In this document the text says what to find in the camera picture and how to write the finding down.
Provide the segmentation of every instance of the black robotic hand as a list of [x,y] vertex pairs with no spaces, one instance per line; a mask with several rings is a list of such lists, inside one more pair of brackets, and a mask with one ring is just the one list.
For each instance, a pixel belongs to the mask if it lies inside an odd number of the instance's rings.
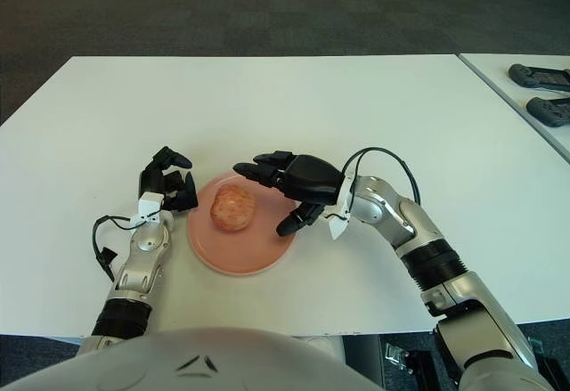
[[151,163],[141,172],[139,180],[139,198],[146,191],[165,195],[162,208],[165,210],[184,211],[198,206],[196,186],[189,171],[183,179],[176,170],[167,175],[162,171],[171,166],[190,169],[192,163],[185,156],[165,146],[152,157]]
[[281,237],[313,224],[325,206],[337,203],[344,175],[328,162],[286,151],[257,155],[253,160],[256,164],[241,162],[233,170],[263,186],[279,189],[287,198],[301,201],[277,226]]

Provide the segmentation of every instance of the gray carpet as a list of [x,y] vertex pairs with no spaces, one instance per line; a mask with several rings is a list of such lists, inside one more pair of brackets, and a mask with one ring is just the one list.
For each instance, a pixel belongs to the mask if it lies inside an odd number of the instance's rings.
[[570,53],[570,0],[0,0],[0,123],[73,55]]

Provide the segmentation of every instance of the table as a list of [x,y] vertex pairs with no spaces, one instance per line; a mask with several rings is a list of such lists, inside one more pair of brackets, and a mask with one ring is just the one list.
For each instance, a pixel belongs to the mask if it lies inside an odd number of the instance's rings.
[[[76,57],[0,127],[0,333],[91,332],[110,287],[94,261],[94,219],[135,211],[139,172],[163,145],[191,158],[199,188],[261,152],[341,167],[363,146],[387,147],[515,321],[570,316],[560,303],[570,168],[456,56]],[[388,157],[371,154],[361,172],[411,196]],[[318,222],[276,266],[242,278],[202,264],[185,232],[178,217],[149,331],[335,335],[435,324],[393,250],[363,224],[332,241]],[[101,231],[100,244],[119,252],[115,267],[128,239]]]
[[535,68],[568,69],[569,56],[522,54],[461,54],[461,59],[490,87],[523,117],[566,161],[570,162],[570,126],[551,128],[543,125],[526,111],[533,97],[552,100],[570,96],[546,90],[519,86],[509,78],[509,67],[514,63]]

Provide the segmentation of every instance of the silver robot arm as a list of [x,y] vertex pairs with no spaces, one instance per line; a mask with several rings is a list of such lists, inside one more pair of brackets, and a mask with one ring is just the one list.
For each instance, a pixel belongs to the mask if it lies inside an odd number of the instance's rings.
[[139,199],[139,215],[131,219],[131,224],[139,226],[131,236],[129,256],[113,282],[92,336],[85,339],[77,355],[136,338],[146,331],[171,245],[173,217],[168,211],[160,211],[163,199],[162,194],[153,192],[145,192]]
[[395,249],[433,316],[440,353],[460,391],[551,390],[517,325],[415,202],[387,182],[357,177],[352,216]]

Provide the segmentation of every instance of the floor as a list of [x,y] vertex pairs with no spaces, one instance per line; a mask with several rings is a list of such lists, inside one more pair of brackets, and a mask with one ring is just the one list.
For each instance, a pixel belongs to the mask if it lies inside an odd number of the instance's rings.
[[[0,124],[73,55],[570,55],[568,9],[570,0],[0,0]],[[523,329],[570,375],[570,321]],[[433,349],[428,334],[380,339]],[[0,337],[0,385],[75,352]],[[405,373],[384,372],[388,390],[415,389]]]

